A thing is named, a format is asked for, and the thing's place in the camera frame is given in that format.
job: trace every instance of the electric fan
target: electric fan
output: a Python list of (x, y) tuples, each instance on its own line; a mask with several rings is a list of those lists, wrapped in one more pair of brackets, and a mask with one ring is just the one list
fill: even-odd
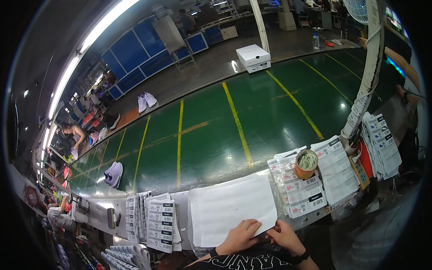
[(348, 13), (361, 24), (368, 25), (366, 0), (343, 0)]

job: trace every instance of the wristwatch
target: wristwatch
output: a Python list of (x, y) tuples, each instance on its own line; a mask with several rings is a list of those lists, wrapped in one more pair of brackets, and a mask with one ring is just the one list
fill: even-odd
[(216, 256), (219, 256), (218, 254), (217, 254), (217, 252), (216, 252), (216, 248), (212, 248), (212, 250), (210, 250), (210, 257), (216, 257)]
[(292, 264), (300, 264), (302, 261), (306, 260), (307, 258), (309, 258), (309, 252), (306, 249), (303, 255), (292, 257)]

